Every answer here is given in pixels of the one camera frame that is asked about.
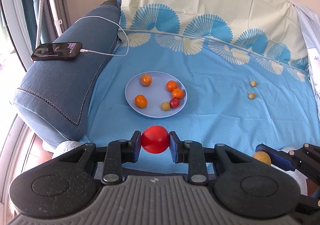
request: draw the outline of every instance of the phone screen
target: phone screen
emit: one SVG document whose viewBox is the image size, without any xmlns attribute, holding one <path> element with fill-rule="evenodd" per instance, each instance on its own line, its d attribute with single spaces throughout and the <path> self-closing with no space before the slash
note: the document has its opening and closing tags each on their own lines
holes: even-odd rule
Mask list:
<svg viewBox="0 0 320 225">
<path fill-rule="evenodd" d="M 81 48 L 80 42 L 45 43 L 35 49 L 31 59 L 34 61 L 72 60 L 77 57 Z"/>
</svg>

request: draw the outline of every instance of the blue cushion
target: blue cushion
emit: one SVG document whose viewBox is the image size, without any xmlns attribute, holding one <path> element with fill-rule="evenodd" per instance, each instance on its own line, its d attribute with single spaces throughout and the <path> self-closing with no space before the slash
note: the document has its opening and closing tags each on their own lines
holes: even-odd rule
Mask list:
<svg viewBox="0 0 320 225">
<path fill-rule="evenodd" d="M 87 16 L 116 23 L 115 1 L 104 3 Z M 118 27 L 100 18 L 73 24 L 55 42 L 82 42 L 83 48 L 112 53 Z M 111 56 L 81 53 L 74 61 L 37 61 L 22 80 L 12 100 L 20 117 L 52 147 L 80 140 L 87 131 L 90 99 L 95 82 Z"/>
</svg>

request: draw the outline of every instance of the light blue plate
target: light blue plate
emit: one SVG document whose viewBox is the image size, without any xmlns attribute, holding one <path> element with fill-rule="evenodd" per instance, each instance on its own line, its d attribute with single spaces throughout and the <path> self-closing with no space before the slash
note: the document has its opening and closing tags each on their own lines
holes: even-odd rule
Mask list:
<svg viewBox="0 0 320 225">
<path fill-rule="evenodd" d="M 140 78 L 144 74 L 149 74 L 152 77 L 152 83 L 150 86 L 144 86 L 140 82 Z M 169 80 L 174 80 L 178 83 L 178 88 L 184 92 L 183 98 L 180 100 L 180 106 L 175 109 L 169 109 L 169 111 L 163 111 L 161 104 L 163 102 L 169 102 L 171 92 L 167 90 L 166 85 Z M 127 86 L 125 86 L 125 98 L 129 105 L 138 113 L 150 117 L 150 118 L 166 118 L 178 113 L 187 102 L 187 92 L 184 85 L 175 77 L 158 71 L 143 72 L 129 80 Z M 137 95 L 144 95 L 148 100 L 148 105 L 145 108 L 139 108 L 135 105 L 134 99 Z"/>
</svg>

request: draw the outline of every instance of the cherry tomato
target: cherry tomato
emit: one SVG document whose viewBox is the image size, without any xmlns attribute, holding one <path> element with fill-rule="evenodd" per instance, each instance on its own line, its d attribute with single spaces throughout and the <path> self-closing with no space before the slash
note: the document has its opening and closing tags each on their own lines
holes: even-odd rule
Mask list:
<svg viewBox="0 0 320 225">
<path fill-rule="evenodd" d="M 180 100 L 177 98 L 173 98 L 170 100 L 169 104 L 171 108 L 177 108 L 178 106 L 180 106 Z"/>
<path fill-rule="evenodd" d="M 150 126 L 141 136 L 141 146 L 149 153 L 164 152 L 169 146 L 169 133 L 162 126 Z"/>
</svg>

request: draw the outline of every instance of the curtain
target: curtain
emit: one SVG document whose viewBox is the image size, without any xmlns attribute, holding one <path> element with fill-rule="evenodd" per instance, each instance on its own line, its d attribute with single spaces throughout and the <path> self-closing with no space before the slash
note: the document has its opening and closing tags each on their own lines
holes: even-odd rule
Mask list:
<svg viewBox="0 0 320 225">
<path fill-rule="evenodd" d="M 30 37 L 31 47 L 36 45 L 37 19 L 39 0 L 21 0 L 24 17 L 27 24 L 27 30 Z M 51 11 L 49 10 L 47 0 L 44 0 L 44 11 L 41 27 L 41 43 L 51 43 L 57 38 L 57 33 L 53 25 Z"/>
</svg>

